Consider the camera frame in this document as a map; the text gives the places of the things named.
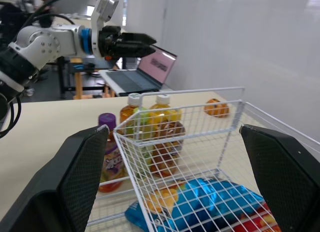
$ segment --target laptop screen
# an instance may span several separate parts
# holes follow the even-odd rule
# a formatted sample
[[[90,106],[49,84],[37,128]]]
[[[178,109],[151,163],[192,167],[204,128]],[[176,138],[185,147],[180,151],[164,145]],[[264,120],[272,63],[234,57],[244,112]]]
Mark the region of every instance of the laptop screen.
[[[138,69],[147,73],[160,83],[165,83],[169,72],[176,61],[176,55],[153,46],[155,52],[141,59]]]

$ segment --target basket handle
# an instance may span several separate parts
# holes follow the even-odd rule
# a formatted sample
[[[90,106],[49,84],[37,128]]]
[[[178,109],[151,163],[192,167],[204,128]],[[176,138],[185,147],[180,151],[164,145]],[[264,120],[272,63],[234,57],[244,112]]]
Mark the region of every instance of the basket handle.
[[[161,95],[161,94],[203,93],[203,92],[227,91],[227,90],[241,90],[240,96],[242,96],[243,93],[245,92],[244,87],[230,87],[230,88],[208,88],[208,89],[195,89],[195,90],[142,93],[139,98],[139,109],[141,109],[141,107],[143,105],[143,99],[145,96]]]

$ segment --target white bottle cap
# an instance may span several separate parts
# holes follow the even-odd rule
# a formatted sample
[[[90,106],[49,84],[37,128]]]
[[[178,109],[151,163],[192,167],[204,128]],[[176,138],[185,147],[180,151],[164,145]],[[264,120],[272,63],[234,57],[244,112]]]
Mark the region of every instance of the white bottle cap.
[[[157,104],[170,104],[170,95],[157,95],[155,102]]]
[[[128,104],[131,106],[139,106],[140,94],[130,93],[128,96]]]

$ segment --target bottle label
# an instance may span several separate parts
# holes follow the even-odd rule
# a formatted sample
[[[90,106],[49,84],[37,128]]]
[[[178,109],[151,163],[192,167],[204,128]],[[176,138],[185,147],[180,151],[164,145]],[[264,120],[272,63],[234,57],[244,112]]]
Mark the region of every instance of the bottle label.
[[[121,178],[124,175],[124,162],[118,147],[105,153],[100,182]]]
[[[166,143],[165,147],[171,156],[175,157],[178,156],[179,153],[182,151],[183,141],[174,141],[172,143]]]

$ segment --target black cable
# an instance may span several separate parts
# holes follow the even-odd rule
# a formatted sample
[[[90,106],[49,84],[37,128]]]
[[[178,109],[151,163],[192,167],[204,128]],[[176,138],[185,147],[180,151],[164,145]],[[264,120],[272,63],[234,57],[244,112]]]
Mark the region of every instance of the black cable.
[[[31,21],[31,23],[28,24],[28,25],[31,25],[31,24],[34,23],[35,21],[38,21],[38,20],[40,20],[40,19],[42,19],[42,18],[46,18],[46,17],[63,18],[63,19],[65,19],[65,20],[67,20],[68,22],[70,22],[72,25],[75,25],[75,23],[74,23],[71,19],[67,18],[66,16],[60,15],[60,14],[43,14],[43,15],[37,16],[37,17],[35,17],[35,18]]]
[[[5,137],[5,136],[10,132],[10,130],[12,130],[12,129],[15,127],[15,125],[18,123],[18,120],[19,120],[20,115],[21,115],[22,107],[21,107],[21,100],[20,100],[20,98],[16,98],[16,101],[17,101],[17,103],[18,103],[18,112],[17,112],[17,115],[16,115],[13,123],[12,123],[11,125],[9,125],[9,127],[8,127],[6,130],[0,132],[0,138]],[[14,112],[14,109],[13,109],[13,105],[12,105],[12,109],[11,109],[11,115],[12,115],[12,114],[13,114],[13,117],[14,117],[14,116],[15,116],[15,112]]]
[[[60,1],[60,0],[50,0],[50,1],[48,1],[47,3],[43,4],[38,10],[35,11],[35,13],[33,13],[33,14],[26,20],[26,22],[23,24],[23,26],[21,27],[21,29],[24,28],[24,27],[26,27],[26,26],[28,26],[28,24],[30,24],[31,21],[32,21],[35,17],[37,17],[46,7],[50,6],[51,4],[53,4],[53,3],[57,2],[57,1]]]
[[[9,105],[10,105],[10,112],[11,112],[11,113],[10,113],[10,122],[9,122],[8,128],[10,128],[10,127],[13,125],[13,123],[14,123],[14,118],[15,118],[15,109],[14,109],[14,104],[13,104],[13,102],[10,102]],[[7,134],[6,130],[1,131],[1,132],[0,132],[0,135],[2,135],[2,134]]]

